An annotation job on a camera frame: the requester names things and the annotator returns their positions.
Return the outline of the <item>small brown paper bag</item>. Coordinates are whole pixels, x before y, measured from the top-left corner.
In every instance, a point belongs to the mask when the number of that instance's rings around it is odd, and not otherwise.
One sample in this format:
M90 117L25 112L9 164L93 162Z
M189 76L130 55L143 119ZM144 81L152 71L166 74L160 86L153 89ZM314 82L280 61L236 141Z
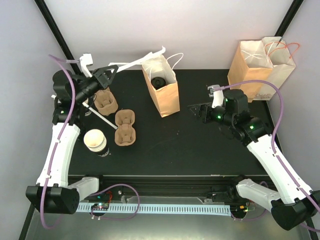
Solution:
M169 58L162 54L142 62L142 73L153 100L162 118L180 111L179 87L174 67L168 63ZM156 89L152 79L163 78L165 86Z

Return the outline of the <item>stack of paper cups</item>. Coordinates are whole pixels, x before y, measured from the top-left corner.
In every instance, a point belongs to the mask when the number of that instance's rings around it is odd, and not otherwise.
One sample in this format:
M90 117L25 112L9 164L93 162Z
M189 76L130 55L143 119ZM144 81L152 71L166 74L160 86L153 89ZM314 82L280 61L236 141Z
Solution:
M83 137L85 146L99 157L106 157L110 150L107 138L99 129L91 129L87 131Z

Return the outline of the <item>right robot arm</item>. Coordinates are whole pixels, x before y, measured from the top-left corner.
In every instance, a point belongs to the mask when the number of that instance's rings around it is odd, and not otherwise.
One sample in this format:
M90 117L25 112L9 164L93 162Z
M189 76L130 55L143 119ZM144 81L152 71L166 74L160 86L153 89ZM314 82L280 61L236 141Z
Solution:
M270 212L284 230L302 225L320 208L320 192L312 190L293 170L275 145L266 124L250 114L248 97L240 89L223 92L210 89L209 103L189 105L195 116L204 123L216 122L231 130L262 165L276 189L244 178L228 187L228 198L234 202L247 199Z

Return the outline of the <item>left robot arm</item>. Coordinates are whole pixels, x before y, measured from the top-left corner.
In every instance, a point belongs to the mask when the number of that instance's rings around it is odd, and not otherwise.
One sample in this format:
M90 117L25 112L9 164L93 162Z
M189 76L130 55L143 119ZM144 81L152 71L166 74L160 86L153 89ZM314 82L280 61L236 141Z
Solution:
M34 186L26 188L30 203L42 213L74 214L79 202L92 195L103 199L108 192L97 177L68 183L69 166L77 139L84 134L83 102L112 83L117 65L97 68L88 76L59 70L53 77L54 112L52 138L47 158Z

